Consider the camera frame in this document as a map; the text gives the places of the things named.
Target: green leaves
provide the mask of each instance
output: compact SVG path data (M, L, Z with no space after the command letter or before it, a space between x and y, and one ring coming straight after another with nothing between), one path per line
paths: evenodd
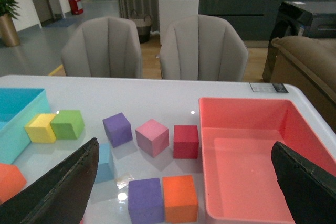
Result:
M16 16L20 16L20 14L16 11L19 6L16 0L0 0L0 16L9 14L10 17L17 19Z

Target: chair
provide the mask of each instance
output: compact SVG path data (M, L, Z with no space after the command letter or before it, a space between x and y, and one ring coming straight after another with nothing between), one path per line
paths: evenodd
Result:
M64 46L67 76L142 78L142 55L133 21L103 17L82 23Z
M172 22L160 50L162 79L241 81L248 50L224 19L195 15Z

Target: light blue block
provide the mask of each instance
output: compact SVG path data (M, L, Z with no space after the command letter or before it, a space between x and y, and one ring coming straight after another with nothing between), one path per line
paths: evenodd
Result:
M38 113L50 113L44 89L0 89L0 163L13 163L28 146L24 126Z
M99 145L99 162L95 183L114 179L114 162L111 154L110 144Z

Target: pink plastic bin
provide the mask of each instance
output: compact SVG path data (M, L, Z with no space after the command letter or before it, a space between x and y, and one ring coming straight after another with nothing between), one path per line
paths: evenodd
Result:
M336 162L288 100L200 98L208 223L292 223L271 149L281 141L336 176Z

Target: red trash can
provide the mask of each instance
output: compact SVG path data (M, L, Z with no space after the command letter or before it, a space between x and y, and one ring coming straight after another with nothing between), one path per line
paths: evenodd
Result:
M71 12L74 15L83 13L83 6L81 0L69 0Z

